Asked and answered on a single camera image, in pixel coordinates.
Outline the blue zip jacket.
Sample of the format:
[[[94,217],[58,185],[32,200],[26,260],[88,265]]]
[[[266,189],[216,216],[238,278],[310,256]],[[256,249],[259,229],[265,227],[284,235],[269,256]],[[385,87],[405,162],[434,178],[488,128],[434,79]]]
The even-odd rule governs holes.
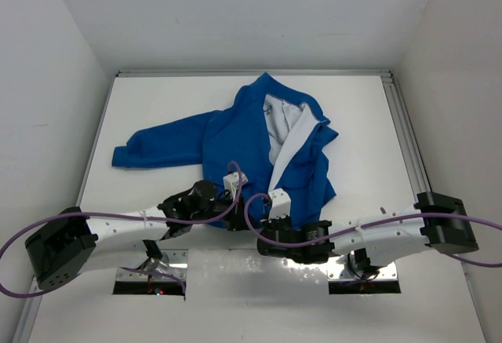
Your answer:
[[[293,227],[318,221],[336,192],[324,147],[338,136],[318,101],[268,73],[243,86],[227,109],[192,115],[135,132],[114,149],[117,168],[202,166],[221,184],[231,161],[247,176],[242,196],[277,188],[291,199]]]

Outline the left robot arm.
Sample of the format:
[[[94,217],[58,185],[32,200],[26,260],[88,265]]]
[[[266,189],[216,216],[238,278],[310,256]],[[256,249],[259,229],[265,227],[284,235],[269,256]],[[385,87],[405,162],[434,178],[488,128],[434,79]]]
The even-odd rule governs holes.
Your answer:
[[[38,288],[52,291],[97,269],[157,270],[165,262],[159,242],[208,223],[235,230],[246,182],[237,173],[224,180],[222,190],[211,181],[197,181],[149,210],[123,217],[90,217],[79,207],[66,209],[24,243]]]

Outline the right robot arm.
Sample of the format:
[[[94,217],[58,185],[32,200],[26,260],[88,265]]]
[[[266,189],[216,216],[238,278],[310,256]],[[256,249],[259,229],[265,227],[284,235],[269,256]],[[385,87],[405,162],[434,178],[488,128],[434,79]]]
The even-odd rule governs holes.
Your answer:
[[[258,196],[270,206],[256,234],[257,249],[263,256],[285,257],[306,265],[346,257],[360,272],[371,272],[425,250],[453,255],[479,248],[463,201],[435,192],[417,194],[416,203],[402,213],[347,221],[337,230],[331,221],[295,229],[284,191]]]

